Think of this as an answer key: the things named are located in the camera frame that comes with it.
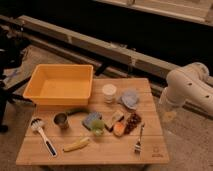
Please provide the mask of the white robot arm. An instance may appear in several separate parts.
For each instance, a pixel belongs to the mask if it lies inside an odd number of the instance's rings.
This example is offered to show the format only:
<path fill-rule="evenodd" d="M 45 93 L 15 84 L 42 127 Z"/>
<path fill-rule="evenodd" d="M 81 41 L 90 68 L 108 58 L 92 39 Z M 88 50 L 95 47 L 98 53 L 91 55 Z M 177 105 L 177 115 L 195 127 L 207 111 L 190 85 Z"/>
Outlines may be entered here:
<path fill-rule="evenodd" d="M 159 103 L 172 111 L 182 107 L 187 100 L 213 114 L 213 88 L 206 81 L 209 69 L 200 62 L 194 62 L 171 70 L 166 76 L 167 86 L 163 89 Z"/>

